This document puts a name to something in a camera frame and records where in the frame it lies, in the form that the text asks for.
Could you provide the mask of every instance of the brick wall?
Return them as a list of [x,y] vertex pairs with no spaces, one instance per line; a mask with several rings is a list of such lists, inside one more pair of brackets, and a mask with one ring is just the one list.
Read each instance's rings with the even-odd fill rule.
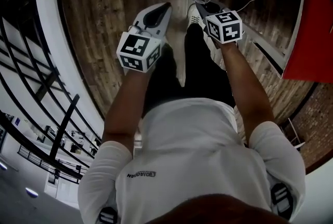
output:
[[[292,123],[306,142],[301,154],[309,168],[333,150],[333,84],[318,84]],[[285,132],[293,136],[290,125]]]

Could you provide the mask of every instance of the person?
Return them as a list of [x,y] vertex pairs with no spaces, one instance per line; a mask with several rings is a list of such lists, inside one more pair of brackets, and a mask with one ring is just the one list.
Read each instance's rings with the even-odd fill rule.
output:
[[[106,115],[78,203],[92,223],[288,223],[305,193],[299,152],[274,123],[267,94],[235,43],[210,56],[188,11],[186,81],[165,46],[151,73],[129,71]],[[237,134],[234,107],[248,147]],[[142,152],[133,159],[140,125]]]

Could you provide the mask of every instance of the white t-shirt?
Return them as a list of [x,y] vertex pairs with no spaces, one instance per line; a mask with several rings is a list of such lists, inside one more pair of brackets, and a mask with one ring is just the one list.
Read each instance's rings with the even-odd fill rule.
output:
[[[118,211],[122,224],[146,223],[190,198],[214,193],[275,213],[291,206],[293,218],[305,193],[301,155],[272,122],[253,131],[249,148],[236,129],[233,109],[211,99],[176,100],[152,109],[143,120],[140,156],[132,160],[118,142],[100,146],[79,185],[84,223],[100,223],[107,206]],[[286,188],[273,203],[271,189],[278,183]],[[286,193],[292,203],[284,199]]]

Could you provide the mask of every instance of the white cube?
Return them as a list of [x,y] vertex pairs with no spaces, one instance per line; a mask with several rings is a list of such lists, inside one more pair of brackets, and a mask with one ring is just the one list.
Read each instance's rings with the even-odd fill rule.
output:
[[209,35],[220,43],[242,39],[242,20],[235,10],[206,16]]
[[122,67],[147,72],[161,56],[161,40],[123,32],[118,44],[117,56]]

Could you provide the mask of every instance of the red panel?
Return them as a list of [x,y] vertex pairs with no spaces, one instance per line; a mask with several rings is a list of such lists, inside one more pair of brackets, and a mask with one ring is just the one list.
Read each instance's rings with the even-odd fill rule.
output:
[[296,43],[283,78],[333,83],[333,0],[304,0]]

